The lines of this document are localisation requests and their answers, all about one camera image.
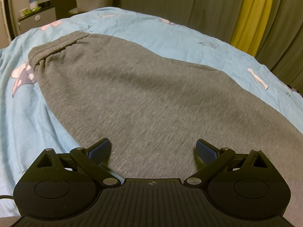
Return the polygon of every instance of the light blue bedsheet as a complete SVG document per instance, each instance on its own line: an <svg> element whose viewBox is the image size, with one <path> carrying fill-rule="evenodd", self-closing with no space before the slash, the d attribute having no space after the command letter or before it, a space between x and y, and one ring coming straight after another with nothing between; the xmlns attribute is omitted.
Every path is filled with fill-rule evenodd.
<svg viewBox="0 0 303 227"><path fill-rule="evenodd" d="M97 9L61 21L43 30L31 29L0 50L0 195L13 194L22 173L43 149L51 147L56 153L66 153L78 147L49 110L38 83L20 86L13 98L12 90L18 79L11 77L11 72L26 62L33 47L77 30L116 36L163 57L219 69L283 114L303 133L302 97L291 93L254 57L227 43L155 16L119 8ZM264 80L268 89L255 80L248 68ZM0 217L18 214L12 200L0 200Z"/></svg>

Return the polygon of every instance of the metal screw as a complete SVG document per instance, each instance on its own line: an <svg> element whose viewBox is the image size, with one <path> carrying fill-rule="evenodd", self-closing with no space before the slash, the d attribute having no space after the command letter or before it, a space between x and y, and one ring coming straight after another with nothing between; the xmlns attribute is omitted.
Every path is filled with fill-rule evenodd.
<svg viewBox="0 0 303 227"><path fill-rule="evenodd" d="M200 178L197 178L197 177L190 177L189 179L186 180L189 184L192 184L192 185L197 185L197 184L200 184L202 181Z"/></svg>
<svg viewBox="0 0 303 227"><path fill-rule="evenodd" d="M116 178L112 178L112 177L109 177L109 178L105 178L103 180L103 183L106 184L106 185L114 185L118 182L118 180Z"/></svg>

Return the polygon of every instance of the triangular cutout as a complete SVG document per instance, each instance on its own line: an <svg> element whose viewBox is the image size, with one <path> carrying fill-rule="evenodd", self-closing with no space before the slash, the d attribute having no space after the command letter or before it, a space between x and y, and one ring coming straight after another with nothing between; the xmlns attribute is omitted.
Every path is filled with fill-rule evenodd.
<svg viewBox="0 0 303 227"><path fill-rule="evenodd" d="M43 158L40 160L40 162L38 163L37 167L41 168L41 167L48 167L48 166L52 166L52 161L51 158L48 154L45 154L43 156Z"/></svg>
<svg viewBox="0 0 303 227"><path fill-rule="evenodd" d="M262 157L259 154L255 154L252 166L253 167L261 167L261 168L268 168L265 161L262 159Z"/></svg>

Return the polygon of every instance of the gray cabinet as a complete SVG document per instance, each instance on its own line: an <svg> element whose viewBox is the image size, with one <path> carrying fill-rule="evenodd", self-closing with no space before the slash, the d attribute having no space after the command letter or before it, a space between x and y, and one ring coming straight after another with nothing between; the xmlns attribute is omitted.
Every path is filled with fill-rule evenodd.
<svg viewBox="0 0 303 227"><path fill-rule="evenodd" d="M56 21L55 7L44 9L39 13L29 15L25 18L19 18L20 33L25 33L31 28L41 27Z"/></svg>

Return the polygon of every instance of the pink flower print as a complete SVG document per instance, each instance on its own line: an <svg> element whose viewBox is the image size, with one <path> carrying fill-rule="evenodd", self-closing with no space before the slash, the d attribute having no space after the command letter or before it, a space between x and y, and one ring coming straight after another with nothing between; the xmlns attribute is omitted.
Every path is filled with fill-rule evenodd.
<svg viewBox="0 0 303 227"><path fill-rule="evenodd" d="M261 84L263 85L263 87L264 87L265 89L268 89L268 86L266 85L266 83L265 83L261 78L259 78L258 75L255 74L255 72L254 72L253 69L248 68L248 71L254 76L254 78L255 78L259 83L261 83Z"/></svg>
<svg viewBox="0 0 303 227"><path fill-rule="evenodd" d="M159 17L159 19L162 21L162 22L165 22L165 23L167 23L167 24L169 24L169 25L175 25L175 23L173 23L173 22L170 22L169 20L167 20L167 19L163 19L163 18L161 18L161 17Z"/></svg>
<svg viewBox="0 0 303 227"><path fill-rule="evenodd" d="M11 77L16 79L13 91L12 91L12 97L15 96L17 90L24 84L34 84L37 82L34 75L34 70L29 65L28 60L26 60L25 63L20 65L17 69L13 70L11 73Z"/></svg>
<svg viewBox="0 0 303 227"><path fill-rule="evenodd" d="M102 15L102 18L105 18L105 17L113 17L113 16L116 16L116 14Z"/></svg>
<svg viewBox="0 0 303 227"><path fill-rule="evenodd" d="M50 23L50 24L48 24L48 25L42 26L42 27L41 27L41 30L44 31L44 30L46 30L49 26L58 26L58 25L60 25L61 23L62 23L61 20L56 20L56 21L54 21L54 22L52 22L52 23Z"/></svg>

